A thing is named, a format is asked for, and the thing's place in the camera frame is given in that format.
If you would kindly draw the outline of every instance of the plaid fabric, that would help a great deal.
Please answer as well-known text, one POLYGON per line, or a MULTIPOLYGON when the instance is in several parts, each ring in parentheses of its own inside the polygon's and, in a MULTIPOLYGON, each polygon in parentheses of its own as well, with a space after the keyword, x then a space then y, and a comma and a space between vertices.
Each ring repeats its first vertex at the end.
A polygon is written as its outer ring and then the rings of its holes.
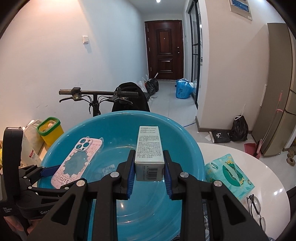
MULTIPOLYGON (((204 199, 202 200, 202 208, 204 211, 204 220, 205 220, 205 240, 210 241, 210 229, 209 229, 209 220, 207 216, 207 204, 204 199)), ((178 234, 171 241, 179 241, 179 240, 180 240, 180 234, 178 234)))

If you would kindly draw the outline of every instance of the white box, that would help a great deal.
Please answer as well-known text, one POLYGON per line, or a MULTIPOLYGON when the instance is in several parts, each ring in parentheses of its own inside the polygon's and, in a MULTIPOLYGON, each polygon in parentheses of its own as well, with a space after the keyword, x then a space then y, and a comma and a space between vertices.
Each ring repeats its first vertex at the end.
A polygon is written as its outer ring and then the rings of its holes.
POLYGON ((164 166, 158 126, 140 126, 135 157, 137 181, 162 181, 164 166))

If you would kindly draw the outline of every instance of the blue plastic basin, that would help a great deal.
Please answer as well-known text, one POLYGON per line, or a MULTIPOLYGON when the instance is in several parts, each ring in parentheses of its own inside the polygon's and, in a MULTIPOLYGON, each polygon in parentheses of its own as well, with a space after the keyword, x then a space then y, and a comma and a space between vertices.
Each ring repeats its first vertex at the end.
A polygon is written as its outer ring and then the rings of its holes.
MULTIPOLYGON (((178 123, 164 116, 121 111, 86 120, 64 133, 49 149, 42 166, 61 164, 83 137, 104 138, 104 147, 95 155, 83 174, 88 182, 101 178, 98 170, 126 161, 131 148, 136 148, 140 126, 158 126, 163 150, 173 161, 199 180, 205 179, 204 161, 193 137, 178 123)), ((53 188, 51 177, 42 178, 39 186, 53 188)), ((90 221, 91 240, 94 205, 90 221)), ((118 240, 169 241, 180 232, 181 201, 171 201, 164 182, 137 182, 128 201, 117 201, 118 240)))

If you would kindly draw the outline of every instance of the pink phone case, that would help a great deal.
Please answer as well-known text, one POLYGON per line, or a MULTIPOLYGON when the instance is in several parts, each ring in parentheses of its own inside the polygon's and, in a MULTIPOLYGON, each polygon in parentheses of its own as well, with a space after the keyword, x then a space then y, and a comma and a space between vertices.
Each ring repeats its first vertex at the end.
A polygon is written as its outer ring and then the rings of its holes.
POLYGON ((81 138, 53 175, 51 184, 59 189, 65 184, 80 179, 91 159, 102 145, 103 138, 81 138))

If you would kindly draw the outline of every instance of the floor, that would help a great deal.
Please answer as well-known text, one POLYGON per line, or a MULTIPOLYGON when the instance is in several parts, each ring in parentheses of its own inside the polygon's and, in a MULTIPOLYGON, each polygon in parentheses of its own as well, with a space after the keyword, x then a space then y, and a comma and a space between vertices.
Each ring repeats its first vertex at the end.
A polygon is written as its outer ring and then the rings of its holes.
MULTIPOLYGON (((196 106, 193 98, 177 99, 176 98, 176 82, 159 81, 159 91, 149 100, 150 111, 166 116, 182 126, 195 123, 196 106)), ((212 143, 205 137, 208 132, 198 132, 196 124, 185 127, 185 129, 193 136, 196 142, 212 143)), ((251 134, 245 142, 229 142, 216 145, 225 145, 241 151, 244 151, 245 143, 255 143, 251 134)), ((272 157, 261 157, 259 160, 267 165, 282 182, 284 188, 290 190, 296 184, 296 166, 292 167, 287 162, 287 152, 272 157)))

